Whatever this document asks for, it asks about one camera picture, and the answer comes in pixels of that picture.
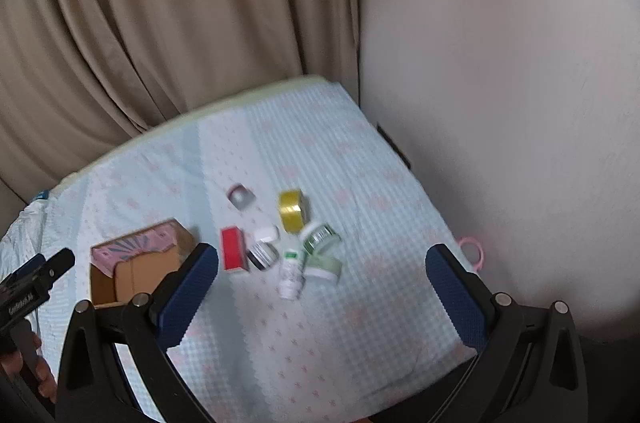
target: white bottle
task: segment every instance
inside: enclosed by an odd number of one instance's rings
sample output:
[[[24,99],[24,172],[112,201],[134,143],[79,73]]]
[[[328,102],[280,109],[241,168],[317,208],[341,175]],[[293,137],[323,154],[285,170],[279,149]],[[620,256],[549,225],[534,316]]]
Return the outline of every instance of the white bottle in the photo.
[[[305,268],[306,253],[301,250],[287,249],[282,256],[280,266],[280,298],[297,300],[303,286],[302,272]]]

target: mattress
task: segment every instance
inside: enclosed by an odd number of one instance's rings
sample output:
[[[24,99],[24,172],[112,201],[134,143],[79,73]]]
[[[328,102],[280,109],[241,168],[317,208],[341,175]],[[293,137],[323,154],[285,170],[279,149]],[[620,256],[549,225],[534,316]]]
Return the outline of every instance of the mattress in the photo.
[[[234,183],[257,197],[240,212]],[[167,123],[70,176],[32,204],[0,242],[0,275],[62,247],[76,266],[37,313],[57,374],[76,302],[89,298],[89,248],[175,217],[220,247],[220,229],[280,225],[278,194],[300,188],[311,217],[342,242],[337,286],[308,283],[298,301],[277,269],[222,270],[178,347],[194,395],[220,422],[354,421],[423,390],[473,355],[426,277],[427,249],[460,248],[420,184],[345,90],[319,77],[270,85]],[[281,228],[279,250],[296,247]],[[126,347],[121,359],[144,412],[161,416]]]

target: pink ring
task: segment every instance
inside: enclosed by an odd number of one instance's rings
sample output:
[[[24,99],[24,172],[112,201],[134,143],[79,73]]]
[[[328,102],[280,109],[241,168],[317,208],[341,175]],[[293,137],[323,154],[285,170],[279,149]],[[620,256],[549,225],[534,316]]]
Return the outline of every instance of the pink ring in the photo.
[[[478,250],[478,255],[480,258],[477,262],[473,263],[474,271],[478,273],[482,269],[482,265],[484,264],[484,249],[482,249],[482,244],[475,237],[463,237],[458,241],[458,246],[462,249],[463,244],[473,244],[476,246]]]

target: silver bolt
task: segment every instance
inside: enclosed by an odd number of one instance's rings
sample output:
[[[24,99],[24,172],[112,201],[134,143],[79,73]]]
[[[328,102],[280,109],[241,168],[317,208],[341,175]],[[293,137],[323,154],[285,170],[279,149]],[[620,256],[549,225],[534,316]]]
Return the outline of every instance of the silver bolt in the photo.
[[[138,293],[133,297],[133,305],[137,308],[141,308],[149,302],[149,295],[147,293]]]
[[[495,301],[499,306],[507,307],[511,304],[511,297],[507,293],[498,293],[495,295]]]
[[[76,304],[76,313],[84,313],[89,308],[89,300],[80,300]]]
[[[556,311],[558,313],[561,313],[562,315],[567,314],[569,312],[569,306],[564,302],[562,302],[562,300],[558,300],[558,302],[554,304],[554,307],[556,308]]]

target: small red box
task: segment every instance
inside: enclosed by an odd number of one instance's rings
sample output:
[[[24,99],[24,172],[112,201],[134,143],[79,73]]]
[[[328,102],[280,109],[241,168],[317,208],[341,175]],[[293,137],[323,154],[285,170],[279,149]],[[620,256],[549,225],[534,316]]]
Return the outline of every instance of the small red box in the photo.
[[[230,226],[220,230],[222,239],[222,255],[225,261],[225,271],[236,273],[249,271],[249,263],[246,259],[244,235],[238,226]]]

